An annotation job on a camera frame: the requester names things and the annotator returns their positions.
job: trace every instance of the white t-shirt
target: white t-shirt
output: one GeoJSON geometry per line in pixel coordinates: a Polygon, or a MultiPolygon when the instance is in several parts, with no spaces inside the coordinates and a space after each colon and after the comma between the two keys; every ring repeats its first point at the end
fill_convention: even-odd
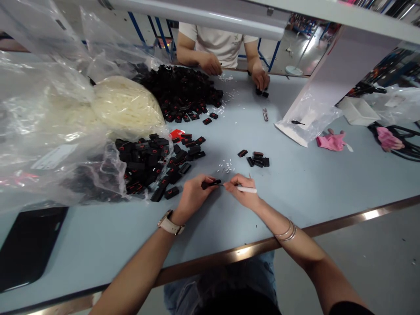
{"type": "Polygon", "coordinates": [[[258,37],[221,31],[214,28],[179,23],[179,31],[196,42],[196,50],[213,53],[223,68],[238,66],[239,48],[244,43],[258,40],[258,37]]]}

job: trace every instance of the bangle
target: bangle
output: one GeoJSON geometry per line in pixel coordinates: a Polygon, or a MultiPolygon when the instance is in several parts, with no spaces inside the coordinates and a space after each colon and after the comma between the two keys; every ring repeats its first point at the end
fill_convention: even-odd
{"type": "Polygon", "coordinates": [[[283,234],[280,234],[280,235],[276,235],[276,234],[275,234],[274,236],[276,237],[276,239],[277,239],[279,242],[287,242],[287,241],[291,241],[291,240],[295,237],[295,235],[296,235],[296,230],[297,230],[296,225],[294,225],[294,223],[293,223],[292,221],[290,221],[290,220],[289,220],[289,229],[287,230],[287,232],[286,232],[286,233],[283,233],[283,234]],[[280,239],[280,237],[281,237],[281,236],[286,235],[287,233],[289,233],[290,228],[292,228],[292,233],[291,233],[288,237],[286,237],[286,238],[284,238],[284,239],[280,239]]]}
{"type": "Polygon", "coordinates": [[[276,238],[279,238],[279,237],[282,237],[283,235],[286,235],[287,233],[289,233],[289,231],[290,231],[290,228],[292,227],[292,223],[291,223],[292,221],[290,221],[289,220],[289,228],[287,229],[287,231],[286,232],[284,232],[283,234],[274,234],[274,236],[276,237],[276,238]]]}

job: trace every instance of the marker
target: marker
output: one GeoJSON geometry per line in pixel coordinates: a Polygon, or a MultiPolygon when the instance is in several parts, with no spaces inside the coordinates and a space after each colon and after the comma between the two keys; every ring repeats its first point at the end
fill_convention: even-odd
{"type": "Polygon", "coordinates": [[[236,187],[239,191],[244,193],[257,193],[257,189],[249,187],[236,187]]]}

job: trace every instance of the wristwatch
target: wristwatch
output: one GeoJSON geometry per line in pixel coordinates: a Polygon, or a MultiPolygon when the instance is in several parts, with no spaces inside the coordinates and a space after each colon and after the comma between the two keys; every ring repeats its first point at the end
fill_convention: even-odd
{"type": "Polygon", "coordinates": [[[172,212],[174,212],[174,211],[173,210],[168,210],[167,213],[165,213],[165,215],[161,218],[161,220],[157,224],[157,227],[158,228],[163,228],[165,231],[167,231],[169,233],[178,235],[178,234],[182,233],[182,231],[185,228],[185,225],[179,226],[179,225],[173,224],[169,220],[169,217],[171,216],[172,212]]]}

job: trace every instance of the white watch strap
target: white watch strap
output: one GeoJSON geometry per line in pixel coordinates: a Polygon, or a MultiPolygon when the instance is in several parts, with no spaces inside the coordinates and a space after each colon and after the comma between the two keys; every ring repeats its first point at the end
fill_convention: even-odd
{"type": "Polygon", "coordinates": [[[185,226],[180,227],[179,225],[173,224],[168,218],[165,218],[162,221],[160,227],[163,228],[165,231],[175,235],[181,234],[185,228],[185,226]]]}

